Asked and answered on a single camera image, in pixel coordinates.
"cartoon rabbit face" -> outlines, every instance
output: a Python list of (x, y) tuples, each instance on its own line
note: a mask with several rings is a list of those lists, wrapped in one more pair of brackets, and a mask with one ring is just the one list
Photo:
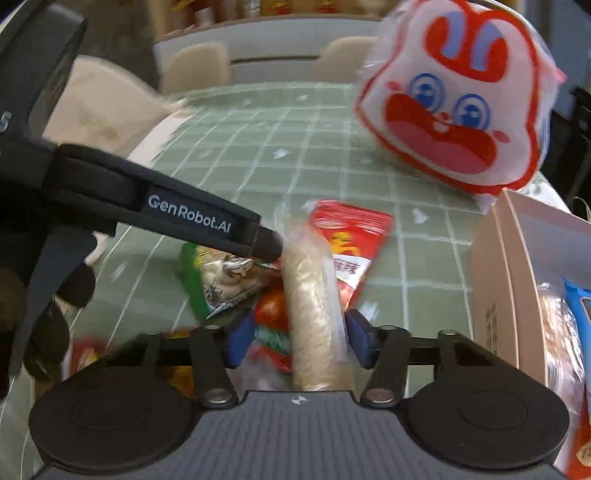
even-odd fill
[(392, 59), (357, 105), (382, 142), (474, 193), (498, 193), (538, 161), (536, 53), (506, 16), (464, 0), (415, 0)]

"chair backrest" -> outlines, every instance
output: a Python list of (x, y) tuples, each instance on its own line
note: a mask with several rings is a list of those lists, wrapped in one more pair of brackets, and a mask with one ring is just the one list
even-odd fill
[(177, 109), (127, 70), (81, 55), (43, 135), (115, 153)]
[(230, 83), (230, 58), (221, 42), (191, 45), (175, 53), (163, 72), (163, 95)]
[(314, 66), (314, 78), (320, 82), (355, 83), (369, 50), (378, 37), (344, 37), (334, 40), (322, 51)]

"red package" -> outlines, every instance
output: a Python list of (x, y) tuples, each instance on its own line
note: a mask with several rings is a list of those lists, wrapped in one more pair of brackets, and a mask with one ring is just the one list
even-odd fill
[(98, 338), (81, 338), (72, 343), (72, 356), (70, 358), (70, 371), (68, 377), (78, 373), (83, 368), (96, 362), (107, 353), (106, 342)]
[(309, 222), (330, 242), (340, 301), (347, 311), (359, 295), (359, 286), (372, 260), (392, 230), (394, 218), (336, 200), (319, 200)]
[(567, 477), (570, 480), (583, 480), (591, 477), (591, 426), (589, 426), (589, 416), (587, 415), (587, 395), (583, 399), (581, 423), (570, 452), (567, 472)]
[(271, 363), (284, 373), (291, 373), (289, 323), (285, 309), (283, 284), (265, 290), (254, 309), (255, 339)]

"blue gripper pad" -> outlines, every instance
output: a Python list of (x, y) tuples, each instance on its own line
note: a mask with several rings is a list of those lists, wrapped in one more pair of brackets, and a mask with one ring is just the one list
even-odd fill
[(234, 321), (238, 325), (228, 337), (228, 352), (225, 359), (227, 368), (236, 368), (240, 365), (255, 339), (255, 315), (252, 309)]
[(374, 327), (357, 310), (345, 313), (345, 326), (349, 336), (349, 344), (362, 368), (373, 368), (375, 365), (375, 333)]

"blue cartoon eye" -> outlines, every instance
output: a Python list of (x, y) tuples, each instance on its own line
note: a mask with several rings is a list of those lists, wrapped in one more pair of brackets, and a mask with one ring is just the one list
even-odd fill
[(443, 82), (431, 73), (417, 75), (408, 84), (407, 95), (414, 98), (429, 112), (435, 113), (445, 99)]
[(464, 95), (453, 108), (453, 121), (456, 125), (486, 130), (491, 123), (491, 108), (475, 93)]

